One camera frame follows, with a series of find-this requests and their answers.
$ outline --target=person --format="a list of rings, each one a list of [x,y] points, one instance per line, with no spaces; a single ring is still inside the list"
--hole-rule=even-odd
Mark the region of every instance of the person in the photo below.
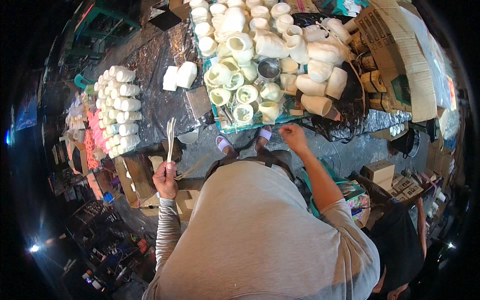
[[[354,224],[340,189],[308,148],[303,129],[278,131],[302,160],[322,220],[293,183],[290,152],[239,154],[223,136],[215,162],[180,234],[175,163],[154,175],[160,197],[156,275],[142,299],[366,299],[380,277],[374,243]]]
[[[371,299],[408,299],[408,283],[423,268],[427,256],[426,222],[423,199],[415,201],[418,210],[417,232],[400,201],[393,198],[393,207],[380,217],[371,230],[365,230],[377,246],[381,277],[373,288]]]

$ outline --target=white candle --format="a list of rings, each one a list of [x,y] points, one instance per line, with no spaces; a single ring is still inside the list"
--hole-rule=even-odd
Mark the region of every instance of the white candle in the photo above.
[[[119,88],[113,87],[112,91],[110,92],[110,97],[112,99],[116,99],[116,98],[118,98],[118,96],[119,96]]]
[[[112,129],[112,134],[117,134],[119,133],[119,127],[120,127],[120,124],[111,124],[110,125],[111,129]]]
[[[127,67],[124,67],[124,66],[111,66],[110,67],[110,70],[108,71],[108,73],[110,74],[110,76],[112,77],[117,77],[117,73],[119,71],[128,71]]]
[[[120,112],[119,110],[111,109],[111,110],[108,112],[108,117],[109,117],[110,119],[116,119],[116,118],[117,118],[117,114],[118,114],[119,112]]]
[[[113,79],[113,76],[110,76],[109,70],[103,72],[103,80],[108,83],[110,79]]]
[[[138,125],[135,123],[126,123],[122,124],[119,127],[119,134],[121,136],[127,136],[127,135],[132,135],[136,134],[138,132]]]
[[[125,111],[124,113],[125,120],[141,120],[142,113],[139,111]]]
[[[136,96],[140,93],[140,87],[135,84],[122,84],[119,93],[122,96]]]
[[[129,71],[129,70],[124,70],[124,71],[118,71],[117,73],[117,81],[119,82],[130,82],[135,79],[135,72],[134,71]]]
[[[121,110],[134,111],[139,110],[142,107],[142,103],[135,98],[127,98],[121,103]]]
[[[140,143],[140,137],[136,134],[123,136],[120,139],[120,145],[123,148],[129,148]]]

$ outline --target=gray t-shirt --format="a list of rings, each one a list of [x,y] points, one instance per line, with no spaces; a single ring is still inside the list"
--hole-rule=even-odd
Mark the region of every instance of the gray t-shirt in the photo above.
[[[161,240],[179,236],[165,225],[176,208],[162,205],[158,270],[144,299],[362,300],[378,282],[377,249],[345,200],[323,209],[320,221],[279,169],[251,161],[218,168],[188,228],[176,246],[169,242],[171,255]]]

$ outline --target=workbench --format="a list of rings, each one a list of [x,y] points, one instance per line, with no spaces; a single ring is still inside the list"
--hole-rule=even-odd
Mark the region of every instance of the workbench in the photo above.
[[[203,116],[197,120],[186,95],[187,91],[204,85],[201,63],[198,64],[197,78],[190,89],[178,87],[175,92],[162,89],[163,75],[167,67],[181,66],[185,61],[198,62],[188,20],[152,38],[118,62],[136,71],[137,78],[133,83],[139,85],[142,91],[137,96],[142,102],[140,111],[143,115],[142,120],[137,122],[141,140],[137,148],[166,140],[167,121],[172,117],[177,119],[176,136],[190,132],[211,119]]]

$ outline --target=concrete floor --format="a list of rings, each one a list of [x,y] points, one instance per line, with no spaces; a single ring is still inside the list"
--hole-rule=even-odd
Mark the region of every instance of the concrete floor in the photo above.
[[[270,142],[267,144],[267,149],[288,149],[288,146],[283,143],[282,138],[277,133],[281,126],[281,124],[277,124],[272,127],[274,134],[272,135]],[[191,171],[186,177],[189,179],[203,178],[210,165],[214,161],[223,157],[223,154],[217,149],[215,144],[215,138],[219,134],[221,133],[215,125],[209,125],[201,130],[198,139],[193,144],[182,144],[183,155],[177,163],[178,173],[181,174],[187,171],[190,167],[195,165],[197,161],[208,155],[206,160],[198,168]],[[256,155],[253,150],[255,134],[256,130],[247,130],[241,131],[238,134],[232,133],[226,137],[233,147],[237,149],[237,151],[240,151],[240,158],[245,158]],[[408,157],[407,159],[402,157],[402,153],[393,157],[388,157],[387,141],[369,134],[356,137],[348,144],[343,144],[341,142],[331,143],[335,145],[340,154],[342,167],[340,175],[346,177],[350,175],[352,171],[359,172],[363,165],[381,159],[387,159],[395,164],[395,172],[401,172],[405,168],[415,168],[419,172],[424,172],[427,164],[429,137],[427,134],[420,134],[420,148],[417,155],[415,157]],[[316,156],[323,156],[320,147],[326,142],[326,139],[310,130],[305,130],[305,135],[307,137],[308,145],[313,153]],[[338,173],[340,169],[340,159],[335,149],[329,142],[327,142],[322,150],[326,155],[333,159],[335,163],[334,169]],[[303,164],[298,156],[294,153],[292,154],[294,172],[298,176]],[[325,160],[331,164],[331,161],[328,158]]]

